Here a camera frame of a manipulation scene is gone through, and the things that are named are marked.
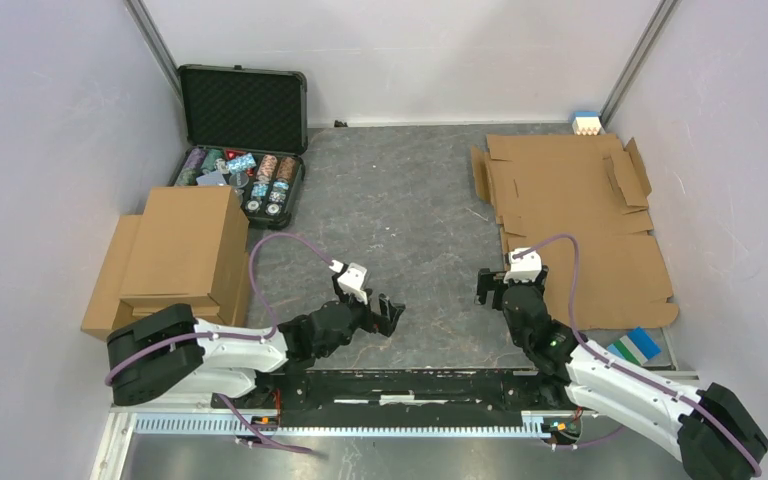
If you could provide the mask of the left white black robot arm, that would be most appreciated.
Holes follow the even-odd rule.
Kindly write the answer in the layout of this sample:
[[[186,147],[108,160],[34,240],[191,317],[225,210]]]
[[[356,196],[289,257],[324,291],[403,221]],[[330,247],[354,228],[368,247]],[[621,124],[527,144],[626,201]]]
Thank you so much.
[[[304,371],[349,344],[358,330],[392,336],[406,307],[384,294],[378,305],[374,311],[340,295],[275,328],[247,329],[198,319],[189,305],[175,304],[109,335],[105,383],[117,406],[216,393],[262,407],[274,394],[267,374]]]

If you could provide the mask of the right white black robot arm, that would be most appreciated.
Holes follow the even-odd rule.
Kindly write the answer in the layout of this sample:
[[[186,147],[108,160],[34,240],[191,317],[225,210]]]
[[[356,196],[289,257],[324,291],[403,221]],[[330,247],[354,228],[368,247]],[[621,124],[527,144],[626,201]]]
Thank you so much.
[[[605,414],[670,453],[693,479],[760,477],[768,439],[732,390],[657,375],[554,319],[544,301],[547,275],[520,281],[483,268],[476,282],[477,302],[502,312],[513,344],[542,375],[545,405],[571,401]]]

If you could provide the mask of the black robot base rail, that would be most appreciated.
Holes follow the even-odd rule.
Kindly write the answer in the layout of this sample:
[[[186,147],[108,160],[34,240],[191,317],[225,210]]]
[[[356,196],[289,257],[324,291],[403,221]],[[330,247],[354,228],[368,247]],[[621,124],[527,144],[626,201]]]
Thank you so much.
[[[573,411],[560,383],[531,370],[305,370],[259,373],[233,398],[282,427],[508,427],[524,412]]]

